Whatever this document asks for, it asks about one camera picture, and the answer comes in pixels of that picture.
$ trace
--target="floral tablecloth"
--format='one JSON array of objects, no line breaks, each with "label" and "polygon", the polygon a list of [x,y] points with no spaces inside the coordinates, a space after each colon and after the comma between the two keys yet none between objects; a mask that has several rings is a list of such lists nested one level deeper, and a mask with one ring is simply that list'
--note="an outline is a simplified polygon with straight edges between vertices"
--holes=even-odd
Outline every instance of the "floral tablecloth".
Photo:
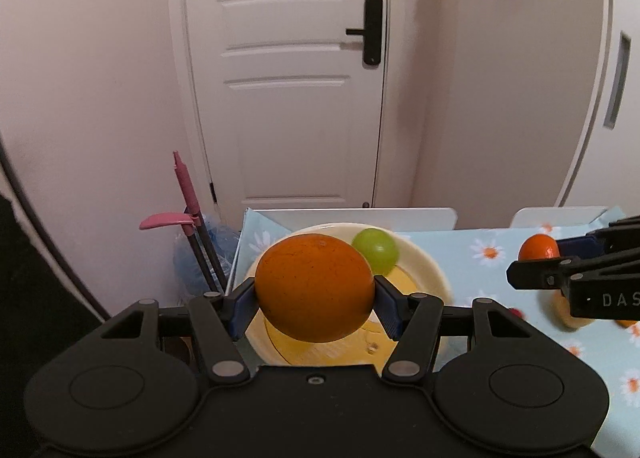
[{"label": "floral tablecloth", "polygon": [[[491,297],[521,310],[526,320],[596,370],[609,388],[610,408],[593,448],[604,458],[640,456],[640,324],[623,329],[598,320],[578,331],[565,329],[549,311],[551,292],[516,291],[506,281],[506,269],[517,259],[520,245],[536,232],[555,238],[581,236],[622,217],[607,213],[589,225],[469,231],[398,232],[428,252],[449,279],[458,306],[476,297]],[[248,210],[240,237],[234,285],[242,282],[255,258],[290,234],[283,226]],[[465,338],[450,338],[436,368],[466,351]]]}]

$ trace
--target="green fruit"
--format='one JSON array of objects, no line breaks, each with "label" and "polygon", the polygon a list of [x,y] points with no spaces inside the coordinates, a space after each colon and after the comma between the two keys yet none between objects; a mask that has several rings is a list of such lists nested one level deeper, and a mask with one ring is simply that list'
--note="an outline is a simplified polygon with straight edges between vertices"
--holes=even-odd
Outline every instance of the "green fruit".
[{"label": "green fruit", "polygon": [[364,229],[351,242],[369,262],[374,276],[386,276],[398,263],[398,246],[394,239],[380,229]]}]

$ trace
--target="yellow plate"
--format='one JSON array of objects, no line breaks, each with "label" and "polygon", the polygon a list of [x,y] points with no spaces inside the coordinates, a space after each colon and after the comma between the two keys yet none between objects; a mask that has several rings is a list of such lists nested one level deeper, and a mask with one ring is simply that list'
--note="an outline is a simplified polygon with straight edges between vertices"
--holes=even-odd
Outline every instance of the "yellow plate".
[{"label": "yellow plate", "polygon": [[[339,223],[325,224],[293,232],[287,237],[309,232],[318,232],[351,243],[358,232],[370,228],[370,225]],[[452,296],[446,277],[426,252],[412,244],[408,239],[394,232],[386,231],[398,246],[398,265],[389,273],[387,279],[403,294],[427,292],[440,297],[450,304]],[[260,258],[249,268],[246,278],[255,275]],[[267,364],[295,366],[343,366],[349,364],[373,364],[378,372],[396,347],[390,340],[376,314],[372,312],[369,320],[353,334],[331,343],[305,343],[279,332],[258,310],[249,325],[246,336],[260,358]],[[446,344],[443,339],[440,349]]]}]

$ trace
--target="black door handle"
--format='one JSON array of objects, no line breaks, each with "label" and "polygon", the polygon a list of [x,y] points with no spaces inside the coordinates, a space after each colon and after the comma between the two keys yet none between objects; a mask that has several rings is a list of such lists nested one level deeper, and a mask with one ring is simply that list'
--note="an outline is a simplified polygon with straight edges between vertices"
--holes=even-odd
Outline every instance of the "black door handle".
[{"label": "black door handle", "polygon": [[361,35],[364,40],[362,62],[377,66],[382,60],[382,0],[364,0],[364,28],[347,28],[347,35]]}]

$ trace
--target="plastic bag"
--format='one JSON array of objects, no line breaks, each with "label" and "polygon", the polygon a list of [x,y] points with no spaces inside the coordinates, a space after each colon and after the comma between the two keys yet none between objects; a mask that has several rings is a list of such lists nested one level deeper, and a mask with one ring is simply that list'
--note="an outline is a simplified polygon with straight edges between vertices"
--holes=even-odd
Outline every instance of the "plastic bag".
[{"label": "plastic bag", "polygon": [[[224,271],[225,276],[229,277],[231,265],[236,254],[236,247],[238,247],[240,233],[226,225],[213,224],[207,218],[204,218],[204,221],[207,231],[209,232],[209,236],[213,241],[213,246],[216,249],[216,254],[220,260],[222,270]],[[200,248],[204,253],[202,243],[200,243]],[[202,275],[202,271],[198,266],[196,257],[193,255],[193,251],[189,246],[187,238],[182,233],[175,241],[174,267],[175,273],[180,282],[180,296],[184,302],[209,291],[209,285],[207,285],[207,282]],[[216,278],[210,264],[209,271],[211,272],[214,281],[217,283],[218,278]]]}]

